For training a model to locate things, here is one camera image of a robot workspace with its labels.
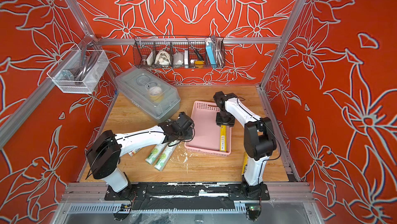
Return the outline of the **pink plastic basket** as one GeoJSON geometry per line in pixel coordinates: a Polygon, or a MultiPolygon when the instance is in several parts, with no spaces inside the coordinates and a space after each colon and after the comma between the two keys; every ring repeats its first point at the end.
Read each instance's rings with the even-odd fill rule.
{"type": "Polygon", "coordinates": [[[216,124],[220,109],[215,103],[195,101],[191,118],[194,121],[195,135],[185,143],[190,152],[227,157],[231,153],[232,128],[225,129],[225,139],[221,139],[221,127],[216,124]]]}

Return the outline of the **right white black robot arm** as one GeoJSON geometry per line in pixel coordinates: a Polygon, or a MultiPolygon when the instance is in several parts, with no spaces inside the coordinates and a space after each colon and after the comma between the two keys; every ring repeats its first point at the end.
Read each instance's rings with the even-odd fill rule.
{"type": "Polygon", "coordinates": [[[217,92],[214,101],[219,108],[216,115],[218,126],[233,127],[238,121],[244,128],[244,148],[248,160],[242,179],[242,192],[247,198],[253,198],[264,191],[264,169],[278,145],[272,121],[252,112],[234,93],[217,92]]]}

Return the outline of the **green wrap roll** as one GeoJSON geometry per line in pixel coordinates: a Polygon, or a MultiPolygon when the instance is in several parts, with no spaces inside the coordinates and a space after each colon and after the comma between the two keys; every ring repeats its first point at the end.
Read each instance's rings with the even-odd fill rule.
{"type": "Polygon", "coordinates": [[[157,169],[158,171],[162,171],[164,169],[165,165],[171,158],[178,144],[179,142],[175,141],[166,146],[166,148],[164,149],[164,151],[160,155],[160,158],[158,159],[157,163],[154,166],[155,169],[157,169]]]}
{"type": "Polygon", "coordinates": [[[162,143],[162,144],[158,144],[156,145],[152,151],[150,152],[150,154],[147,156],[147,158],[145,159],[145,161],[150,164],[153,165],[157,158],[159,157],[159,155],[161,154],[161,152],[165,149],[165,147],[167,146],[166,143],[162,143]]]}

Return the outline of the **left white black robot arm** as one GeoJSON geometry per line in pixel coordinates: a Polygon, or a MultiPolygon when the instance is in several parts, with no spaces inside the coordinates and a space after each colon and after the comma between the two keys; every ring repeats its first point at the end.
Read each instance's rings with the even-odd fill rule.
{"type": "Polygon", "coordinates": [[[125,174],[118,169],[119,158],[125,154],[151,145],[169,144],[193,139],[194,121],[184,112],[178,119],[159,123],[151,128],[133,133],[103,132],[86,152],[90,173],[96,180],[104,180],[115,192],[129,186],[125,174]]]}

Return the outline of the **yellow wrap roll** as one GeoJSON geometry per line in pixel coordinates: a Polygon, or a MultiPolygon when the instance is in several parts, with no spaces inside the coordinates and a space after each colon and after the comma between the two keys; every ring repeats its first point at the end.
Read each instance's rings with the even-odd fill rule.
{"type": "Polygon", "coordinates": [[[129,154],[130,156],[134,156],[134,155],[135,155],[136,153],[138,153],[140,150],[141,150],[141,148],[135,149],[135,150],[132,150],[131,152],[129,152],[128,154],[129,154]]]}
{"type": "Polygon", "coordinates": [[[246,172],[246,170],[247,170],[248,158],[249,158],[248,154],[245,153],[245,154],[244,154],[244,162],[243,162],[243,167],[242,167],[242,173],[241,173],[241,175],[244,175],[245,172],[246,172]]]}
{"type": "Polygon", "coordinates": [[[227,141],[226,141],[226,126],[221,125],[220,127],[220,152],[227,151],[227,141]]]}

